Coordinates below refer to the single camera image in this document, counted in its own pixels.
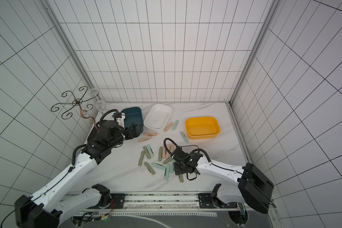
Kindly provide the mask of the olive knife pair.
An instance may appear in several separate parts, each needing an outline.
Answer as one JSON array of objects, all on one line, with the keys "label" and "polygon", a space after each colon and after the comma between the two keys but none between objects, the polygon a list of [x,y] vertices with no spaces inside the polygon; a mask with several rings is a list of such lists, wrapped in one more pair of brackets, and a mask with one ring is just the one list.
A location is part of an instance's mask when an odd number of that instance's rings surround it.
[{"label": "olive knife pair", "polygon": [[147,147],[146,147],[146,146],[144,146],[144,147],[143,147],[143,151],[144,151],[144,153],[145,153],[145,156],[147,157],[147,159],[150,159],[150,158],[151,158],[151,156],[150,156],[150,154],[149,154],[149,152],[148,152],[148,150],[147,150]]}]

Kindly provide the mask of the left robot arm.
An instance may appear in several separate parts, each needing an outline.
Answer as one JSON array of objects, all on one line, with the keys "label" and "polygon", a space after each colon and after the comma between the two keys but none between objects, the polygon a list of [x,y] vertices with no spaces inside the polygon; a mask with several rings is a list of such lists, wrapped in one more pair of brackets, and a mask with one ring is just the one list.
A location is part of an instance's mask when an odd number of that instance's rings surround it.
[{"label": "left robot arm", "polygon": [[142,133],[140,124],[124,128],[117,121],[99,121],[97,134],[86,144],[75,148],[71,164],[43,188],[15,202],[15,219],[19,228],[56,228],[65,220],[90,207],[113,207],[110,190],[95,184],[71,199],[64,195],[88,172],[98,166],[114,148],[125,140],[137,138]]}]

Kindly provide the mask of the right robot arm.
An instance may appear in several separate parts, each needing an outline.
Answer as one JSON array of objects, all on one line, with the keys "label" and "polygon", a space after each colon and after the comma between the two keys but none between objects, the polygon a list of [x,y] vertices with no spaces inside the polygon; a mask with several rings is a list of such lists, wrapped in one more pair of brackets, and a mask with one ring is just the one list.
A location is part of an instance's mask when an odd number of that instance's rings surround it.
[{"label": "right robot arm", "polygon": [[175,160],[174,170],[177,175],[195,173],[208,175],[221,180],[216,197],[219,201],[246,203],[249,207],[262,214],[267,214],[274,184],[254,164],[234,166],[209,160],[205,155],[193,154],[189,158]]}]

